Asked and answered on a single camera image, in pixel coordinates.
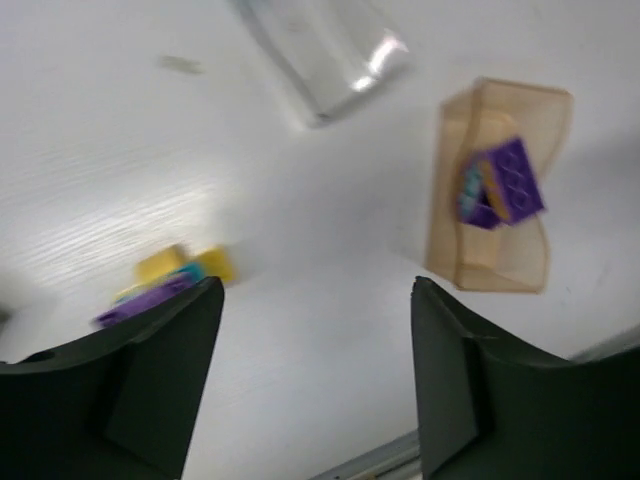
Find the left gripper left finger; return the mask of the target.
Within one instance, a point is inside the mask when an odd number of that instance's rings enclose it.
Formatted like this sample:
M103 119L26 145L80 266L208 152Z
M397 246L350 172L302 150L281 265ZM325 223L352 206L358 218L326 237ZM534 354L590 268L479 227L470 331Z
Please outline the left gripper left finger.
M1 367L5 479L183 475L224 303L208 277L117 325Z

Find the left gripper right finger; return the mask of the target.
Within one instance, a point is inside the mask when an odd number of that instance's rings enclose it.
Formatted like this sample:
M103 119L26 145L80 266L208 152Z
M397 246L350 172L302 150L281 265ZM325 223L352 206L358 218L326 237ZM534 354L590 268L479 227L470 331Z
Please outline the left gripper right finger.
M411 293L427 479L635 479L639 352L573 362L483 318L434 281Z

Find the purple lego brick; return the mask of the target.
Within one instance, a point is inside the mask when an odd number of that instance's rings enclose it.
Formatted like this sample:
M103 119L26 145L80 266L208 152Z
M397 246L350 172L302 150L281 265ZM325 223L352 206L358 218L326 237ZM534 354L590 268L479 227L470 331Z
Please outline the purple lego brick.
M94 323L99 328L109 328L128 320L146 310L154 308L184 290L191 288L195 281L187 276L176 276L138 296L117 304L112 309L97 316Z

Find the purple curved lego piece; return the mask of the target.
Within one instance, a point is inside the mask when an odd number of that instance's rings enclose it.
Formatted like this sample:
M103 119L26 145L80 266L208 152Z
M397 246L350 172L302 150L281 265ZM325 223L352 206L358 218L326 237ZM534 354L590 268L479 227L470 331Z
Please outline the purple curved lego piece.
M545 210L523 140L512 137L471 153L455 196L458 220L493 230L520 224Z

